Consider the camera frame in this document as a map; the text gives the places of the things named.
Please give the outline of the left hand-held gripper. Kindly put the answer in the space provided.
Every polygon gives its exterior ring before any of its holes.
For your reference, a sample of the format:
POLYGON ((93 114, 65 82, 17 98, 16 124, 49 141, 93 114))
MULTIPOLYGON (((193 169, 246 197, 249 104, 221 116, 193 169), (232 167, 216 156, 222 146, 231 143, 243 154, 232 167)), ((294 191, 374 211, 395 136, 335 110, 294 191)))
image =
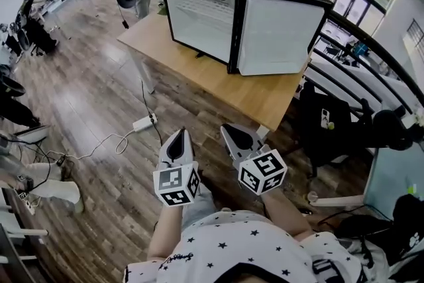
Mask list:
POLYGON ((194 161, 191 137, 186 129, 174 132, 162 145, 160 162, 189 163, 153 172, 154 191, 168 207, 194 202, 200 185, 198 162, 194 161))

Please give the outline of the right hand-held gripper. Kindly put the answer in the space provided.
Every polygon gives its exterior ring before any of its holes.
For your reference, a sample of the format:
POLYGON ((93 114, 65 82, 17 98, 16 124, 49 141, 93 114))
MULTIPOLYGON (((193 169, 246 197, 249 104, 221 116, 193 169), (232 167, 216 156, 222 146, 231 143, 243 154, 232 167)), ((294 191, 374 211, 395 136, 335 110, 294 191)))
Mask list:
POLYGON ((284 181, 287 165, 276 149, 267 144, 251 128, 229 123, 221 126, 221 136, 228 153, 237 160, 238 182, 256 195, 262 195, 279 187, 284 181))

